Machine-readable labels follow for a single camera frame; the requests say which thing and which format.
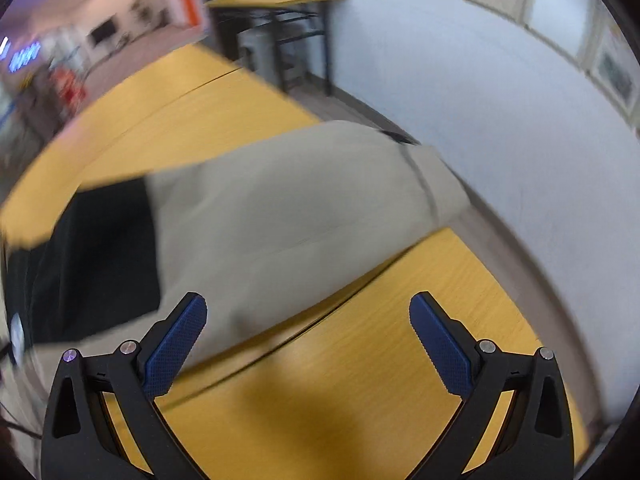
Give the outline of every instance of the wooden table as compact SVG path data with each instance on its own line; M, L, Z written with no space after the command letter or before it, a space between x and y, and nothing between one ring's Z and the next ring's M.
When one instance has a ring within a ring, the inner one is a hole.
M0 211L13 243L47 238L77 188L199 162L318 119L196 46L114 88L40 155ZM212 479L404 479L458 404L408 322L430 291L477 338L505 351L541 344L492 275L449 229L315 307L184 374L158 399ZM498 410L470 466L486 456ZM586 433L570 400L575 451ZM137 465L142 457L110 410Z
M264 10L261 17L266 18L269 23L271 41L273 42L273 55L278 76L279 86L283 92L287 91L287 83L284 77L284 62L280 46L292 41L304 40L313 36L322 36L322 46L324 49L324 91L327 95L332 94L332 55L331 55L331 29L330 29L330 4L335 0L211 0L207 6L211 9L214 26L218 26L223 19L222 14L230 9L238 12L242 11L251 17L252 10ZM319 13L311 12L306 8L306 4L318 4ZM313 24L316 18L320 18L321 27L316 30L305 32L298 36L288 36L284 33L282 25L284 23L307 20Z

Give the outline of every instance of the television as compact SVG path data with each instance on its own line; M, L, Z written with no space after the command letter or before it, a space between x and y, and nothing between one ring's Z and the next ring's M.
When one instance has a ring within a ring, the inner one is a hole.
M98 44L102 43L104 40L108 40L111 36L113 36L116 33L117 30L118 30L118 27L116 26L116 21L112 16L103 24L95 27L94 30L91 31L89 36L94 42L94 46L97 46Z

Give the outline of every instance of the table leg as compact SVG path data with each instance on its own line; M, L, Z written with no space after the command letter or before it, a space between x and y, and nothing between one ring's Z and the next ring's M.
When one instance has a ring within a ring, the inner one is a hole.
M280 90L284 93L287 93L287 83L284 79L284 63L282 61L282 52L280 51L280 44L278 43L278 26L280 23L278 22L278 17L275 12L271 11L269 13L270 20L270 32L271 32L271 42L273 43L273 62L276 69L276 76L278 77L278 84L280 86Z
M322 17L322 46L324 47L324 93L331 95L334 87L332 71L334 69L331 58L331 30L329 27L329 5L330 1L320 2L320 15Z

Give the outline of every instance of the gray fabric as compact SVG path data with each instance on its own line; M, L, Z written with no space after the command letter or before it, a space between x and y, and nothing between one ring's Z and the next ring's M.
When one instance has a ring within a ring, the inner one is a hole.
M47 391L66 348L94 355L140 340L188 291L209 305L186 367L197 364L313 306L468 205L433 148L401 148L345 121L150 174L146 184L160 308L82 342L34 348L28 367Z

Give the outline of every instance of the black metal table frame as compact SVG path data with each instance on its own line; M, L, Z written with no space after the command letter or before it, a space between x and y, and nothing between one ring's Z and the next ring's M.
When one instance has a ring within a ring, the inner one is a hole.
M284 93L287 92L287 82L284 76L284 62L280 46L293 41L306 40L314 36L322 36L322 50L324 51L324 93L331 95L333 92L333 60L330 47L331 28L329 24L329 8L332 0L322 0L315 2L318 4L318 12L313 12L308 8L308 4L300 4L299 9L292 7L272 8L272 7L214 7L212 10L216 15L216 20L223 20L227 16L237 16L240 14L246 18L267 19L271 41L273 43L273 57L276 74L278 76L278 86ZM293 17L286 17L287 14L296 14ZM309 20L312 27L309 32L298 36L283 37L284 23Z

